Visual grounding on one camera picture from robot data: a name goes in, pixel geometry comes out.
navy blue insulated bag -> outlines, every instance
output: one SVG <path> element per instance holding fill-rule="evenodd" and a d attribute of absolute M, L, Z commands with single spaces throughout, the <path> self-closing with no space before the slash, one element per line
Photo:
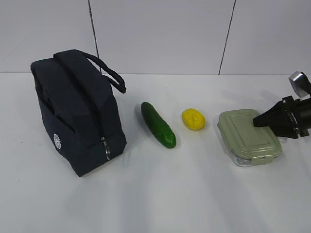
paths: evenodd
<path fill-rule="evenodd" d="M 111 88 L 126 92 L 119 74 L 79 50 L 33 62 L 31 71 L 44 127 L 79 177 L 123 153 L 126 138 Z"/>

bag handle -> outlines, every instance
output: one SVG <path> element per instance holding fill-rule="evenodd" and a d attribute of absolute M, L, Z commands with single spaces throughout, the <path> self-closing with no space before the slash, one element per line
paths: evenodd
<path fill-rule="evenodd" d="M 93 61 L 95 64 L 97 64 L 100 68 L 102 68 L 104 71 L 106 71 L 109 75 L 111 75 L 112 78 L 114 78 L 117 82 L 109 78 L 108 76 L 103 75 L 107 78 L 107 80 L 110 82 L 111 85 L 113 85 L 116 89 L 118 89 L 121 93 L 126 92 L 125 82 L 123 78 L 116 73 L 114 70 L 108 68 L 108 66 L 98 57 L 88 54 L 86 52 L 82 52 L 82 54 L 88 58 L 89 60 Z"/>

green container lid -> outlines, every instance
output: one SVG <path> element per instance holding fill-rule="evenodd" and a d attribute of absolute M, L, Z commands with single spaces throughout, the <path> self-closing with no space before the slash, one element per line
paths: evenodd
<path fill-rule="evenodd" d="M 255 110 L 241 109 L 219 116 L 223 141 L 239 166 L 268 164 L 281 154 L 281 144 L 270 127 L 254 127 L 253 119 L 259 115 Z"/>

cucumber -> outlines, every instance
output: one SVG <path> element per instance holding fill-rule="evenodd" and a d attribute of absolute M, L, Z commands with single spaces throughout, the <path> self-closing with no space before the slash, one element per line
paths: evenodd
<path fill-rule="evenodd" d="M 155 108 L 148 102 L 142 103 L 140 108 L 142 117 L 155 138 L 166 148 L 174 148 L 176 146 L 175 134 Z"/>

yellow lemon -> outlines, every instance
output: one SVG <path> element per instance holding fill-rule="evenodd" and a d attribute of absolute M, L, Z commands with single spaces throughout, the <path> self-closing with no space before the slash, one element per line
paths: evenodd
<path fill-rule="evenodd" d="M 189 108 L 181 114 L 185 126 L 191 130 L 200 130 L 205 126 L 205 117 L 198 110 Z"/>

